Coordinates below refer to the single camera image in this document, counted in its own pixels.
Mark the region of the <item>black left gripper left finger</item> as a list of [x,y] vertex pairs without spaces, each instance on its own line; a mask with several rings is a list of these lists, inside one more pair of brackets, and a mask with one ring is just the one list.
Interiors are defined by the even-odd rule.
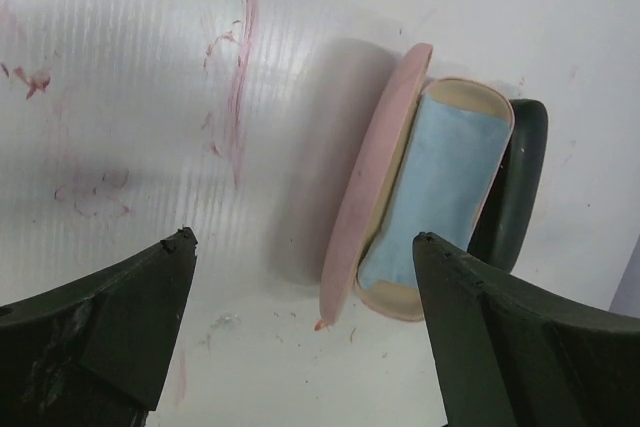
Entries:
[[1,308],[4,426],[143,426],[156,410],[194,277],[184,227]]

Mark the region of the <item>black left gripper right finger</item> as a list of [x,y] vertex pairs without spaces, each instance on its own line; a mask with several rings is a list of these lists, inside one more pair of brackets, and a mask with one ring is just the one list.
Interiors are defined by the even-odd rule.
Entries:
[[639,321],[553,294],[433,233],[413,261],[450,426],[636,426]]

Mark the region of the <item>black glasses case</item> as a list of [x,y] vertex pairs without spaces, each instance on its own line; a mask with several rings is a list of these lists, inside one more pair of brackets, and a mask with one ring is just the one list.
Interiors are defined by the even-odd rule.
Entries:
[[468,252],[511,272],[529,227],[544,164],[548,113],[533,99],[512,99],[515,126]]

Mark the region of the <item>pink glasses case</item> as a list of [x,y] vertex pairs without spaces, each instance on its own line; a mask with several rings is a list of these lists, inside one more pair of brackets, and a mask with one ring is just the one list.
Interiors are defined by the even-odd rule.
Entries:
[[317,329],[337,322],[351,291],[367,307],[384,316],[409,322],[424,317],[417,285],[401,287],[384,282],[364,290],[358,282],[360,265],[381,229],[391,201],[418,107],[423,95],[431,91],[448,94],[486,89],[507,100],[492,87],[473,80],[459,77],[428,80],[432,53],[432,45],[418,43],[401,58],[373,113],[327,247]]

